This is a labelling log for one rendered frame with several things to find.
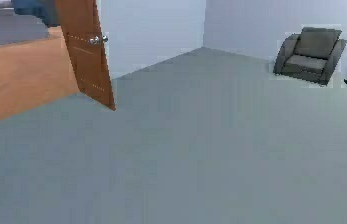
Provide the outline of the brown wooden room door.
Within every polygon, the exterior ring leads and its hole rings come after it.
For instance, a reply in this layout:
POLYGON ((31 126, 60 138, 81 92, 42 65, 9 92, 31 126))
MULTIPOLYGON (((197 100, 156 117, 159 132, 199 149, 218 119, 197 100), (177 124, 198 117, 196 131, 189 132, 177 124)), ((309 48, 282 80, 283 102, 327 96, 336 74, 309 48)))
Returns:
POLYGON ((116 110, 105 43, 89 43, 103 36, 96 0, 55 0, 55 4, 79 91, 116 110))

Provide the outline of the silver round door knob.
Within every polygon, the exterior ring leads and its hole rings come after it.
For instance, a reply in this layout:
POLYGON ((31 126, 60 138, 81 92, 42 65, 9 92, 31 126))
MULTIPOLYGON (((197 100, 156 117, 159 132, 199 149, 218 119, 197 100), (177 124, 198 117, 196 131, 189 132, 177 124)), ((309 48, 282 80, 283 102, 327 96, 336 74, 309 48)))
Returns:
POLYGON ((101 43, 106 43, 107 41, 108 41, 108 37, 103 35, 102 37, 95 36, 95 37, 91 38, 89 40, 89 43, 93 44, 93 45, 98 45, 98 44, 101 44, 101 43))

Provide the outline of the blue sofa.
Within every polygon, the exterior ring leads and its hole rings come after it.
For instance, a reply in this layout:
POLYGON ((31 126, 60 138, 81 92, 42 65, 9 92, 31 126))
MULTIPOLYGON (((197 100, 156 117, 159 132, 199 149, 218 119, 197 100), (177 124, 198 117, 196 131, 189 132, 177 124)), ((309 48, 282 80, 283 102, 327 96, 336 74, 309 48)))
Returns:
POLYGON ((55 0, 11 0, 14 13, 31 15, 40 19, 47 27, 60 26, 55 0))

